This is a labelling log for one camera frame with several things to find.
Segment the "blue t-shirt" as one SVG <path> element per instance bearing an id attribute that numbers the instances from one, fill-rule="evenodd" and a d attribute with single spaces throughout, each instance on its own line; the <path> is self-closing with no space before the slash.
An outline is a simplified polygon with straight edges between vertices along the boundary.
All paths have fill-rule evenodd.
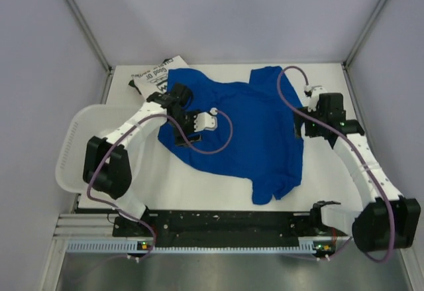
<path id="1" fill-rule="evenodd" d="M 176 146 L 174 129 L 164 125 L 158 140 L 182 162 L 202 172 L 248 178 L 252 181 L 252 201 L 264 205 L 280 200 L 301 184 L 303 139 L 293 131 L 293 112 L 280 99 L 294 107 L 301 102 L 279 66 L 252 70 L 247 83 L 219 83 L 198 70 L 170 70 L 168 88 L 183 84 L 193 92 L 189 110 L 212 107 L 227 114 L 218 117 L 214 131 L 201 133 L 195 147 Z M 212 150 L 220 148 L 217 154 Z"/>

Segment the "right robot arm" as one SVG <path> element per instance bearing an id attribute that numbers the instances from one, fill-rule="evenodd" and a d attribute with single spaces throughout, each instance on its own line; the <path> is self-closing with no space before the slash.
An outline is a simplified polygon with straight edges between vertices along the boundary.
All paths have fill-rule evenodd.
<path id="1" fill-rule="evenodd" d="M 324 235 L 333 227 L 350 235 L 364 253 L 406 249 L 415 238 L 421 206 L 406 198 L 389 180 L 372 154 L 364 129 L 347 119 L 343 95 L 315 87 L 306 93 L 309 104 L 295 110 L 297 137 L 322 137 L 344 163 L 358 193 L 362 209 L 354 211 L 339 202 L 313 205 L 309 227 Z"/>

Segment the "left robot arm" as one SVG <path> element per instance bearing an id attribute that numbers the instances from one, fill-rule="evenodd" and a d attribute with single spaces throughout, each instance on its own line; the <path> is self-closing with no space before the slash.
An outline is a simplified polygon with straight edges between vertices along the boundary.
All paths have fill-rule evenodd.
<path id="1" fill-rule="evenodd" d="M 200 141 L 198 121 L 203 113 L 188 109 L 192 101 L 193 93 L 185 86 L 166 93 L 154 92 L 121 126 L 88 140 L 83 166 L 87 196 L 118 210 L 128 219 L 127 227 L 135 235 L 144 235 L 150 228 L 149 218 L 143 215 L 147 206 L 131 189 L 140 171 L 146 140 L 170 123 L 173 145 L 187 146 Z"/>

